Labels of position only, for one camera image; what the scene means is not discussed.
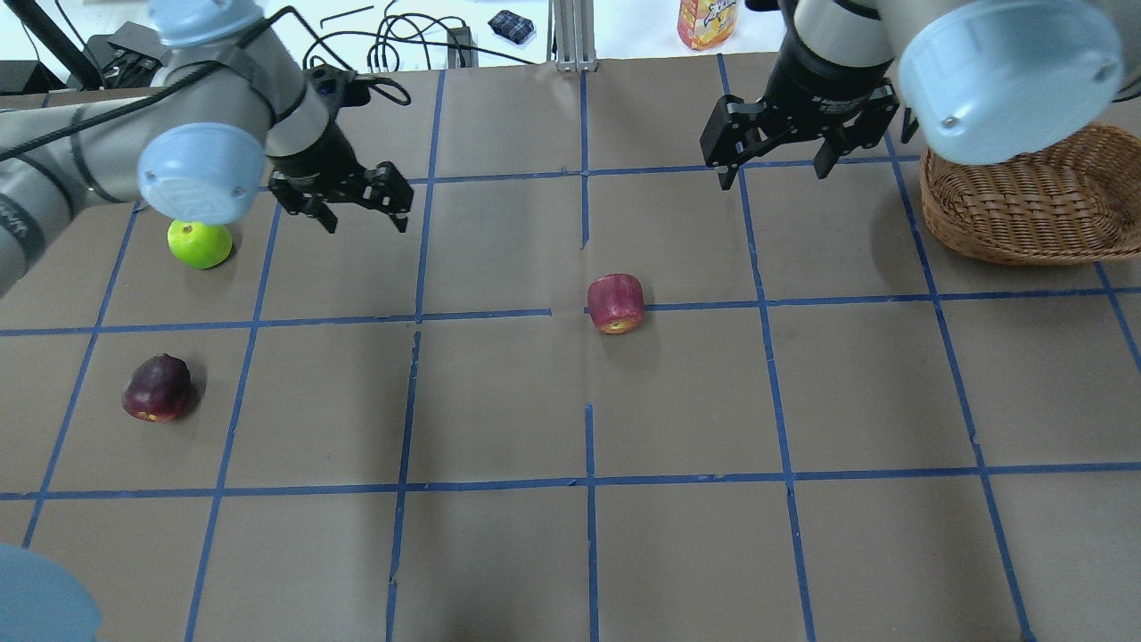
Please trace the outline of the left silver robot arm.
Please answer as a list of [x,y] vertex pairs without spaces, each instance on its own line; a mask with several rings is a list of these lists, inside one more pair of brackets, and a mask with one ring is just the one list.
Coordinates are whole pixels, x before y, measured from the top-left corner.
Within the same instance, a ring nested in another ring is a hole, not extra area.
[[184,222],[228,225],[267,186],[290,216],[337,230],[331,204],[406,231],[415,192],[363,166],[337,123],[348,86],[382,78],[302,70],[253,1],[154,1],[167,48],[156,94],[5,111],[1,289],[23,281],[86,209],[143,200]]

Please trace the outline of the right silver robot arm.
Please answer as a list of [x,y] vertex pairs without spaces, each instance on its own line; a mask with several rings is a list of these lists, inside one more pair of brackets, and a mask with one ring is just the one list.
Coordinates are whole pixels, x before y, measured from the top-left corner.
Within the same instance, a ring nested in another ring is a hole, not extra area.
[[876,147],[898,111],[941,159],[1046,149],[1138,94],[1136,1],[771,1],[786,27],[764,94],[725,95],[699,147],[730,188],[741,166],[820,143],[816,174]]

